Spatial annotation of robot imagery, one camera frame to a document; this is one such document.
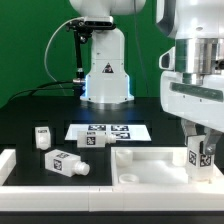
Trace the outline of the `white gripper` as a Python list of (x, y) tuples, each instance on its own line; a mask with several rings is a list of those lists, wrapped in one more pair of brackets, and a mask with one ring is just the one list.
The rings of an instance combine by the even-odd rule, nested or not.
[(162, 108), (183, 118), (181, 126), (185, 145), (188, 145), (189, 137), (197, 135), (195, 123), (208, 127), (203, 153), (214, 155), (224, 133), (224, 75), (206, 75), (201, 86), (184, 84), (183, 75), (173, 71), (174, 58), (175, 48), (172, 47), (159, 59), (159, 66), (163, 69), (160, 79)]

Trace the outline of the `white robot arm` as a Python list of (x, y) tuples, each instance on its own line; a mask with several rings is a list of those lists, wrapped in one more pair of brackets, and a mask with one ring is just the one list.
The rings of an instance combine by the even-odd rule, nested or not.
[[(146, 0), (70, 0), (80, 16), (69, 24), (78, 43), (92, 41), (91, 69), (78, 69), (84, 82), (80, 99), (105, 105), (130, 101), (124, 71), (124, 36), (115, 15), (136, 14)], [(182, 119), (185, 142), (207, 129), (203, 154), (215, 153), (224, 134), (224, 0), (156, 0), (156, 26), (174, 46), (159, 58), (160, 102)]]

